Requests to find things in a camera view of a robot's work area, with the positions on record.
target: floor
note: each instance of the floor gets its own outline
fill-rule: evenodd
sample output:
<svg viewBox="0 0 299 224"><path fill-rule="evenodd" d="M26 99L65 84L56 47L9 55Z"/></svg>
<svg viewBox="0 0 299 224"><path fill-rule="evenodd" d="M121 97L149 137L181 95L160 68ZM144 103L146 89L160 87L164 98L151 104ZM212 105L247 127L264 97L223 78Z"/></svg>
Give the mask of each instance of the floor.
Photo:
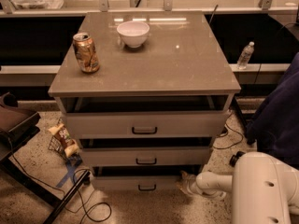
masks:
<svg viewBox="0 0 299 224"><path fill-rule="evenodd" d="M38 122L40 132L29 143L15 153L15 158L27 172L43 182L55 187L48 188L50 192L62 198L62 192L72 187L70 178L65 178L67 166L65 160L56 152L49 150L51 134L48 128L54 126L60 117L60 112L54 102L20 102L20 107L37 110L41 116ZM237 151L255 150L254 146L246 144L239 120L232 110L227 120L228 135L219 137L214 147L230 147L216 149L211 155L204 171L209 170L217 174L230 174L234 169L229 160ZM68 168L76 169L78 161L68 162ZM84 163L76 170L84 169ZM229 224L231 223L231 194L227 194L223 201L211 201L201 196L188 197L180 190L166 190L153 192L139 191L101 191L93 186L83 185L79 189L86 209L91 208L90 217L95 220L107 218L107 224ZM52 208L37 198L32 192L17 183L6 173L0 171L0 223L22 224L43 223ZM84 216L81 199L76 193L65 210L53 223L95 223ZM292 223L299 223L299 218L292 216Z"/></svg>

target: soda can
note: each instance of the soda can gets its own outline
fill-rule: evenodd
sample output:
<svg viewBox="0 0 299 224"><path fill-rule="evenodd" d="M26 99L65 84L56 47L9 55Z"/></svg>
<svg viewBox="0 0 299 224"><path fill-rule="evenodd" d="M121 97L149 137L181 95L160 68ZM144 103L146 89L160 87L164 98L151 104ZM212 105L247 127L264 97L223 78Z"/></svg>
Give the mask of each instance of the soda can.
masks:
<svg viewBox="0 0 299 224"><path fill-rule="evenodd" d="M100 63L95 52L95 45L88 33L75 34L73 36L73 47L82 72L93 73L99 70Z"/></svg>

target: plastic water bottle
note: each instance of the plastic water bottle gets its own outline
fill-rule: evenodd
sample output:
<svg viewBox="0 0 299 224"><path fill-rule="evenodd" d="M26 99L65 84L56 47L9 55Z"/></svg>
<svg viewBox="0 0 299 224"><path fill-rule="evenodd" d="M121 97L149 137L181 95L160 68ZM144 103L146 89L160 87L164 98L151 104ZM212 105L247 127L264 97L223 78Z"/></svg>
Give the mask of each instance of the plastic water bottle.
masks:
<svg viewBox="0 0 299 224"><path fill-rule="evenodd" d="M246 45L243 48L243 51L239 57L239 60L237 61L237 68L240 70L245 70L247 64L249 63L250 57L254 51L254 42L249 42L248 45Z"/></svg>

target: bowl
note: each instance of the bowl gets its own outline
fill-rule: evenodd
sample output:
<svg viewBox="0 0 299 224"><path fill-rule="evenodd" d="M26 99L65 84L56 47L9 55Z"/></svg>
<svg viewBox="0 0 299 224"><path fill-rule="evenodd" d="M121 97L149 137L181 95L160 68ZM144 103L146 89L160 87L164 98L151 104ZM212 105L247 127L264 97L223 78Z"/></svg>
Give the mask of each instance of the bowl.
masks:
<svg viewBox="0 0 299 224"><path fill-rule="evenodd" d="M126 21L118 26L117 31L124 44L138 48L148 39L150 27L143 21Z"/></svg>

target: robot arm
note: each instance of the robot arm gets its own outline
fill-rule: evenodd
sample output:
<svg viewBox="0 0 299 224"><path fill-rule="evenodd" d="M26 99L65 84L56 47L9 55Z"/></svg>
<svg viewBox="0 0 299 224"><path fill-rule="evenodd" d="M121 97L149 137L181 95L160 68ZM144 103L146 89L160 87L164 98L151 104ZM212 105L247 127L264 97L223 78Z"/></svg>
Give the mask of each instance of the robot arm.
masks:
<svg viewBox="0 0 299 224"><path fill-rule="evenodd" d="M263 153L243 155L233 175L183 172L179 187L186 194L216 200L232 192L233 224L291 224L289 213L299 214L299 172Z"/></svg>

